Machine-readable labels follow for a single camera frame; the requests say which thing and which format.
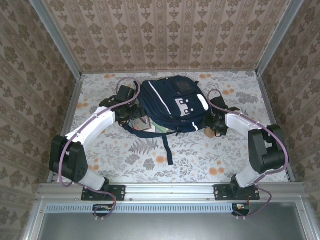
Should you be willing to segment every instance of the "beige damask wallpaper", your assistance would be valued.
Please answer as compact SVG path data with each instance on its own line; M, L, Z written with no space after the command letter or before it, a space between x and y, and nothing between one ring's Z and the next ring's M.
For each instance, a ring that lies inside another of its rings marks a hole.
M44 0L83 72L254 69L290 0Z
M0 239L19 239L75 80L28 0L0 0Z
M320 220L320 1L305 0L263 73L293 172Z

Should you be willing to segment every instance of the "floral tablecloth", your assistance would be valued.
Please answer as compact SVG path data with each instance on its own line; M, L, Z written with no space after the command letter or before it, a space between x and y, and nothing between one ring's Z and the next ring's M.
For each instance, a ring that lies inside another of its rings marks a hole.
M199 81L205 94L218 88L229 107L261 123L270 124L254 72L160 72L84 74L83 87L73 119L72 130L93 114L99 103L115 94L123 77L139 81L186 76ZM133 87L132 81L124 81ZM229 129L227 136L208 138L204 130L168 136L174 165L167 163L161 138L140 139L117 123L104 130L87 151L89 167L114 183L214 183L229 182L243 170L248 159L248 141ZM266 177L265 182L286 182L286 173Z

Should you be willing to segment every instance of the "vent grille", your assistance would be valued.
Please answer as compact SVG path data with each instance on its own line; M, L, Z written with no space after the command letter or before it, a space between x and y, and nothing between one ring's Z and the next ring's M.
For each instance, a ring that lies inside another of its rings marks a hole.
M92 213L93 203L49 203L45 213ZM118 203L114 213L232 213L232 203L146 204Z

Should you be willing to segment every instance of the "navy backpack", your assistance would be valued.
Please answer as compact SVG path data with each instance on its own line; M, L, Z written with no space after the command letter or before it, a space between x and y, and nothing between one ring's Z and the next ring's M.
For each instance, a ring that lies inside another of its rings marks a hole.
M152 121L172 131L145 132L135 130L129 125L123 128L143 139L162 137L168 164L173 165L167 135L201 130L204 128L205 117L211 115L211 107L198 83L185 76L144 81L138 96L141 106Z

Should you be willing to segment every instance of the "backpack strap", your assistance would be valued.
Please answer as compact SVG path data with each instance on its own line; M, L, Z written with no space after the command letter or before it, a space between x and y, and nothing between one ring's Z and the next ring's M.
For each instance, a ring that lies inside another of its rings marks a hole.
M166 150L166 155L168 158L168 165L173 165L174 161L172 158L172 152L169 147L167 136L171 134L176 134L176 131L168 132L168 133L157 133L157 132L147 132L147 131L138 131L130 127L129 125L123 126L125 130L127 130L129 133L136 135L138 138L141 139L153 139L153 138L159 138L162 137L163 146Z

